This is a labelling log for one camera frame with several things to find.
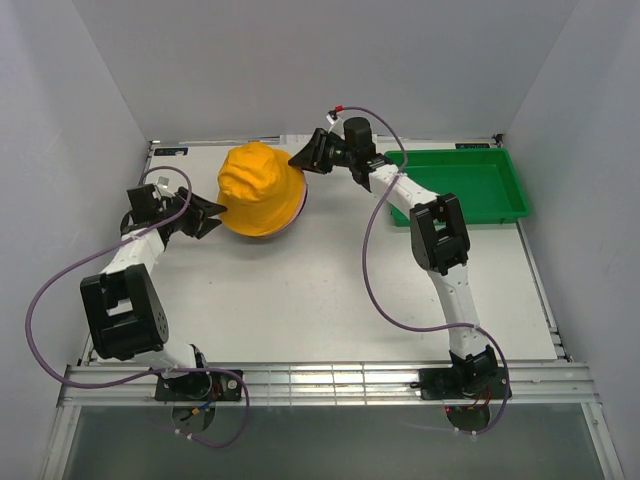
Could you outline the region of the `yellow bucket hat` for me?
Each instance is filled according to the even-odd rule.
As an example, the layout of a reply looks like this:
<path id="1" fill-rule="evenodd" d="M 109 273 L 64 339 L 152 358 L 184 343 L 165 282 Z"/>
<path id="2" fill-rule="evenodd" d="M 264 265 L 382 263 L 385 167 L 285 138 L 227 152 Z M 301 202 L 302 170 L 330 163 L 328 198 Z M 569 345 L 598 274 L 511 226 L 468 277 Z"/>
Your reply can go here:
<path id="1" fill-rule="evenodd" d="M 268 237 L 285 225 L 302 199 L 306 179 L 291 155 L 264 143 L 234 147 L 218 172 L 222 224 L 246 237 Z"/>

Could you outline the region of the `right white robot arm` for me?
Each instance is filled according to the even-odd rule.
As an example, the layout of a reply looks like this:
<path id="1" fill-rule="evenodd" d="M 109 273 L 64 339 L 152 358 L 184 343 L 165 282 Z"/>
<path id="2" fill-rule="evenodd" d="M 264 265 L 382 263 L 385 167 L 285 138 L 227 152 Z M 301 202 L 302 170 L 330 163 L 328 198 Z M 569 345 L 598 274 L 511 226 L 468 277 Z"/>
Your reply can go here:
<path id="1" fill-rule="evenodd" d="M 468 278 L 470 238 L 458 198 L 436 194 L 410 179 L 401 167 L 377 151 L 370 123 L 346 120 L 343 134 L 318 128 L 289 164 L 307 172 L 328 174 L 349 169 L 354 181 L 401 211 L 409 220 L 411 252 L 431 279 L 445 324 L 414 327 L 414 332 L 449 332 L 450 384 L 464 397 L 481 393 L 498 370 L 488 336 L 481 331 Z"/>

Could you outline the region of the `pink bucket hat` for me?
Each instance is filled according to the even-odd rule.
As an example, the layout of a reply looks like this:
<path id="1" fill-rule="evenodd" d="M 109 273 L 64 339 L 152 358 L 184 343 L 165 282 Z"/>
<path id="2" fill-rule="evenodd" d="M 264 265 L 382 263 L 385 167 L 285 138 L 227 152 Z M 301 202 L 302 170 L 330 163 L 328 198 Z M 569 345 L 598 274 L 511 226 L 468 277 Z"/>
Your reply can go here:
<path id="1" fill-rule="evenodd" d="M 302 196 L 302 199 L 300 200 L 300 202 L 299 202 L 299 204 L 298 204 L 298 206 L 296 208 L 295 213 L 292 215 L 292 217 L 289 219 L 289 221 L 285 225 L 283 225 L 279 229 L 275 230 L 274 232 L 270 233 L 268 235 L 268 237 L 277 237 L 277 236 L 283 234 L 291 226 L 293 226 L 295 224 L 295 222 L 297 221 L 297 219 L 302 214 L 302 212 L 303 212 L 303 210 L 304 210 L 304 208 L 306 206 L 307 199 L 308 199 L 308 183 L 305 183 L 303 196 Z"/>

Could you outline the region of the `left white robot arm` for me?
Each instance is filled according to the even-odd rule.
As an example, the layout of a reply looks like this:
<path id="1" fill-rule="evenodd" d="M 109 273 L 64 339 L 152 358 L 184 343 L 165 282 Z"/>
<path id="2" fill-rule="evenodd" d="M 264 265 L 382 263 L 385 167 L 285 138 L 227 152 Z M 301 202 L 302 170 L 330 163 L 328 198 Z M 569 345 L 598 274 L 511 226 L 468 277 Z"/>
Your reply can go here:
<path id="1" fill-rule="evenodd" d="M 173 234 L 201 239 L 221 224 L 218 216 L 226 208 L 184 187 L 166 195 L 145 184 L 127 195 L 130 210 L 120 226 L 127 244 L 100 273 L 80 283 L 94 349 L 104 360 L 134 360 L 154 370 L 179 397 L 205 398 L 213 379 L 204 369 L 204 354 L 170 334 L 151 272 Z"/>

